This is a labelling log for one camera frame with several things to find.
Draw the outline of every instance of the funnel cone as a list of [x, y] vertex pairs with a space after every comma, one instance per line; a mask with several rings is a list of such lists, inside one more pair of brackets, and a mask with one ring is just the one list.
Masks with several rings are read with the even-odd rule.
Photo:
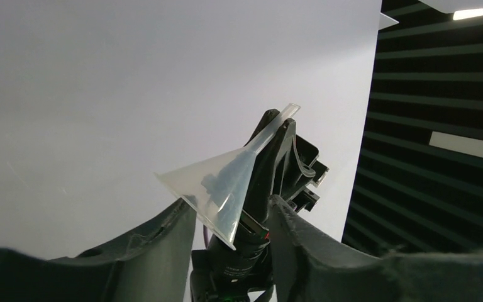
[[162, 184], [184, 199], [202, 221], [231, 249], [258, 153], [298, 105], [290, 104], [246, 147], [161, 175]]

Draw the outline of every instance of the black acoustic panel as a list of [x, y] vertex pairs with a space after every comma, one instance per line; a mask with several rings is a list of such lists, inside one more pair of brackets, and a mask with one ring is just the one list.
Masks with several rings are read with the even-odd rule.
[[483, 250], [483, 158], [429, 145], [483, 140], [483, 17], [383, 0], [364, 138], [343, 242], [371, 255]]

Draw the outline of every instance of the fluorescent light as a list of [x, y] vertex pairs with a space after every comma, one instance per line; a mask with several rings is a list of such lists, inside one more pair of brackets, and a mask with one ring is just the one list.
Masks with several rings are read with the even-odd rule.
[[456, 11], [453, 14], [453, 20], [462, 20], [483, 16], [483, 8], [466, 9], [465, 11]]
[[434, 131], [429, 145], [483, 158], [483, 140]]

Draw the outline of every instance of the plastic funnel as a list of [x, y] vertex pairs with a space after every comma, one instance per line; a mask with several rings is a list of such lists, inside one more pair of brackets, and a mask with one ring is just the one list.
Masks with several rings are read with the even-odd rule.
[[247, 146], [186, 167], [156, 174], [173, 195], [184, 199], [231, 249], [258, 153], [299, 106], [289, 104]]

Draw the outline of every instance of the white wall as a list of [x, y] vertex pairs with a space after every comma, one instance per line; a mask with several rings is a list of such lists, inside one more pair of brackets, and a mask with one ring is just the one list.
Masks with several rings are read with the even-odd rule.
[[54, 258], [110, 240], [173, 202], [153, 172], [240, 147], [290, 102], [330, 168], [303, 216], [341, 239], [379, 11], [380, 0], [0, 0], [0, 246]]

